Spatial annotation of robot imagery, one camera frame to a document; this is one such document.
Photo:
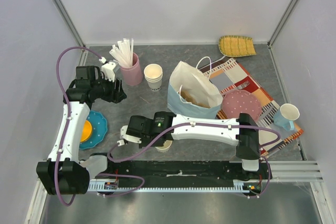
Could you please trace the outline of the white paper coffee cup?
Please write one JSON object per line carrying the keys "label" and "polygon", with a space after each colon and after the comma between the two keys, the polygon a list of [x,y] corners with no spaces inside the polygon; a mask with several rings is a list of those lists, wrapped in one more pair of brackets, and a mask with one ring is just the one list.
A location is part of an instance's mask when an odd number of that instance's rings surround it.
{"label": "white paper coffee cup", "polygon": [[164,152],[167,152],[170,149],[170,147],[172,146],[172,143],[173,143],[173,141],[166,140],[163,143],[163,146],[157,146],[155,148],[157,149],[157,151],[164,153]]}

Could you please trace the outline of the blue white paper bag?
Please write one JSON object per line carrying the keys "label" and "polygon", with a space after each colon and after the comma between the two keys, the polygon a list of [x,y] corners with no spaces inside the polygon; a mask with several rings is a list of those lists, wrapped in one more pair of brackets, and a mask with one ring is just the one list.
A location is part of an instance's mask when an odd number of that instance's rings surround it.
{"label": "blue white paper bag", "polygon": [[[188,92],[198,102],[208,104],[203,108],[186,102],[179,91]],[[222,105],[223,97],[218,88],[205,76],[198,66],[180,61],[173,70],[167,91],[167,108],[175,114],[201,119],[215,119]]]}

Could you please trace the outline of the brown cardboard cup carrier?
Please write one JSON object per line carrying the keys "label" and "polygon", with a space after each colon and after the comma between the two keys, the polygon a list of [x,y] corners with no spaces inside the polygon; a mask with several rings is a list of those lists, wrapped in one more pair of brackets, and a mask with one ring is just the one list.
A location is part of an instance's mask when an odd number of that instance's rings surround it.
{"label": "brown cardboard cup carrier", "polygon": [[181,98],[183,98],[188,103],[191,103],[193,105],[200,106],[203,108],[210,108],[208,104],[198,102],[195,98],[193,98],[188,92],[184,90],[179,91],[179,94],[181,95]]}

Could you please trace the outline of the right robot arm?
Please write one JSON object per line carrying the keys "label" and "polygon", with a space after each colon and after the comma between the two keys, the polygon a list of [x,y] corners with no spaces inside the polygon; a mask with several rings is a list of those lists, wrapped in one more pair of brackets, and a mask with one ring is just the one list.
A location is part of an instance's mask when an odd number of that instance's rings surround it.
{"label": "right robot arm", "polygon": [[154,147],[162,147],[166,141],[207,140],[236,147],[241,159],[241,174],[248,179],[259,173],[259,129],[249,114],[240,113],[232,119],[200,119],[160,111],[152,119],[140,115],[130,118],[120,130],[120,137],[139,144],[140,148],[160,136]]}

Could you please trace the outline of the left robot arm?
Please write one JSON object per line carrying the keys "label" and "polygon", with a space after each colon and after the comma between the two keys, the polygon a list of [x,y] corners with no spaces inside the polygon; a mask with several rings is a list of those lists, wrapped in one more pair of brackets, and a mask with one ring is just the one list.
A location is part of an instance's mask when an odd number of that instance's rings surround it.
{"label": "left robot arm", "polygon": [[115,62],[76,68],[76,77],[66,90],[59,132],[46,161],[38,162],[37,175],[50,195],[85,194],[98,174],[111,178],[115,165],[104,155],[79,162],[79,147],[85,121],[96,99],[119,103],[126,99],[122,81],[115,76]]}

